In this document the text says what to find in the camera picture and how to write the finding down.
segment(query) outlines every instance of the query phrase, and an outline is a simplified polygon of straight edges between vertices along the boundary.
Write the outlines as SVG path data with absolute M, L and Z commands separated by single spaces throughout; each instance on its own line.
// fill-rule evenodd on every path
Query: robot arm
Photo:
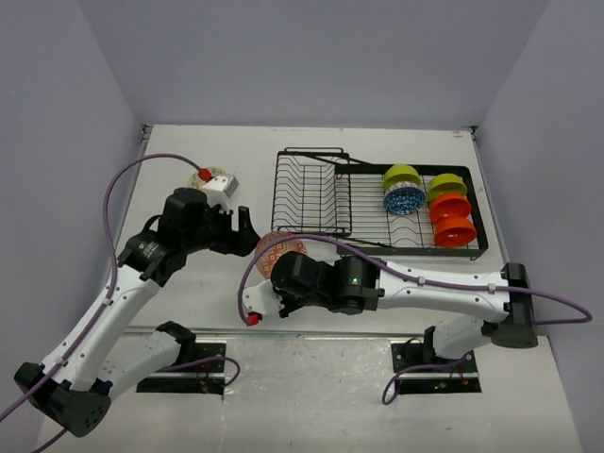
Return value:
M 167 198 L 162 215 L 150 219 L 141 233 L 127 241 L 118 257 L 117 285 L 111 299 L 103 291 L 42 363 L 24 363 L 15 374 L 24 393 L 47 379 L 30 398 L 36 408 L 82 437 L 96 428 L 111 400 L 123 391 L 162 367 L 197 359 L 193 357 L 195 336 L 172 322 L 158 327 L 124 362 L 107 361 L 107 355 L 139 310 L 185 265 L 189 254 L 209 249 L 244 257 L 254 250 L 260 238 L 247 208 L 239 207 L 239 229 L 234 231 L 231 226 L 227 197 L 236 187 L 233 179 L 218 176 L 203 192 L 177 189 Z M 157 217 L 158 228 L 152 230 Z M 103 305 L 106 307 L 98 315 Z M 64 361 L 66 351 L 94 316 L 98 318 L 92 329 Z M 57 365 L 58 371 L 46 377 Z
M 302 307 L 359 314 L 364 310 L 423 308 L 461 313 L 448 324 L 425 332 L 424 362 L 458 359 L 466 352 L 493 343 L 526 348 L 537 345 L 532 301 L 523 294 L 496 292 L 495 287 L 528 287 L 524 266 L 508 264 L 502 272 L 465 275 L 411 269 L 386 261 L 389 268 L 418 277 L 403 280 L 357 257 L 333 265 L 290 252 L 281 257 L 270 280 L 246 288 L 243 303 L 259 317 L 278 313 L 287 317 Z M 426 286 L 426 280 L 493 287 L 492 292 L 451 291 Z

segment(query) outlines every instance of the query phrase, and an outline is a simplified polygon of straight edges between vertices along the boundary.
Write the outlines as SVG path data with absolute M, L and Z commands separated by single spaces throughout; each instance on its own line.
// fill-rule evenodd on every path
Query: white table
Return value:
M 484 183 L 472 138 L 465 131 L 269 128 L 215 126 L 155 126 L 146 154 L 177 153 L 201 166 L 218 166 L 234 173 L 240 188 L 233 205 L 250 208 L 260 235 L 270 230 L 277 151 L 286 146 L 342 147 L 352 157 L 373 163 L 462 165 L 470 169 L 482 213 L 489 249 L 475 261 L 469 259 L 393 258 L 432 270 L 452 272 L 499 271 L 503 265 Z M 138 233 L 145 221 L 160 213 L 163 202 L 176 187 L 187 184 L 193 170 L 179 161 L 143 164 L 122 231 L 118 250 Z M 310 255 L 335 260 L 335 247 L 308 243 Z M 173 320 L 199 330 L 245 329 L 237 314 L 236 289 L 249 259 L 201 252 L 189 257 L 162 292 L 151 300 L 133 326 L 155 328 Z M 260 282 L 254 272 L 249 284 Z M 432 310 L 383 310 L 358 316 L 334 315 L 322 309 L 299 310 L 285 320 L 264 320 L 255 330 L 421 333 L 426 327 L 457 315 Z
M 476 261 L 409 258 L 405 262 L 467 273 L 503 266 L 474 146 L 466 132 L 156 126 L 146 153 L 178 153 L 202 166 L 234 172 L 241 188 L 233 202 L 251 209 L 254 226 L 262 234 L 270 226 L 276 152 L 285 146 L 340 146 L 358 159 L 373 162 L 467 166 L 489 250 Z M 180 162 L 143 166 L 121 245 L 148 217 L 161 212 L 165 197 L 186 184 L 191 173 Z M 336 258 L 333 247 L 309 244 L 309 251 L 315 258 Z M 492 345 L 477 350 L 481 394 L 407 395 L 383 407 L 381 390 L 392 375 L 386 334 L 422 332 L 455 315 L 388 310 L 347 317 L 306 309 L 287 320 L 246 329 L 237 315 L 235 289 L 247 263 L 247 259 L 210 252 L 192 256 L 130 330 L 149 332 L 171 319 L 200 332 L 200 342 L 226 339 L 227 354 L 241 362 L 243 372 L 224 401 L 216 395 L 132 390 L 113 404 L 93 433 L 83 439 L 67 435 L 52 451 L 581 451 L 547 338 L 540 337 L 539 346 L 529 350 Z M 260 276 L 255 275 L 250 284 L 258 281 Z M 298 337 L 270 330 L 307 334 Z M 125 336 L 111 355 L 125 353 L 141 341 Z M 227 366 L 227 373 L 232 368 Z M 39 445 L 58 430 L 46 419 Z

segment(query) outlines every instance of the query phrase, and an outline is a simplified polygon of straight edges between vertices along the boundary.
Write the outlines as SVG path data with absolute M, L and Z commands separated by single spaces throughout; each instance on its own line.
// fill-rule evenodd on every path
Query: red cap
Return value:
M 257 313 L 251 313 L 249 316 L 247 316 L 247 325 L 248 326 L 255 326 L 256 324 L 258 324 L 260 322 L 260 315 Z
M 201 172 L 199 172 L 197 175 L 199 177 L 201 177 L 201 179 L 203 181 L 205 181 L 205 182 L 208 182 L 208 181 L 210 181 L 213 178 L 213 176 L 211 175 L 210 170 L 208 170 L 207 168 L 202 168 Z

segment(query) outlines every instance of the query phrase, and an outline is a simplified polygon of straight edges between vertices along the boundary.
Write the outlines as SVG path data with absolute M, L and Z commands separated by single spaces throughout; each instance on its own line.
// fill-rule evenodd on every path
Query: white wall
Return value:
M 548 330 L 586 452 L 602 451 L 604 418 L 603 44 L 604 3 L 552 0 L 478 130 L 511 258 L 533 287 L 595 316 Z M 571 314 L 536 306 L 541 318 Z
M 476 125 L 547 0 L 80 0 L 149 124 Z
M 76 1 L 1 2 L 0 59 L 3 409 L 19 395 L 21 362 L 47 354 L 96 295 L 108 263 L 103 193 L 137 155 L 140 127 Z M 0 450 L 30 451 L 40 420 L 28 405 L 15 412 Z

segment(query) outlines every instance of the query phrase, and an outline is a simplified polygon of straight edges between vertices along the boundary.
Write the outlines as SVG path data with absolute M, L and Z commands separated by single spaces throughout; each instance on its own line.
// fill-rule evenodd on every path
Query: red bowl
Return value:
M 478 233 L 472 222 L 461 217 L 445 217 L 436 223 L 434 243 L 444 248 L 468 245 Z
M 472 205 L 465 196 L 458 193 L 443 193 L 430 205 L 430 220 L 436 224 L 445 217 L 465 219 L 472 212 Z

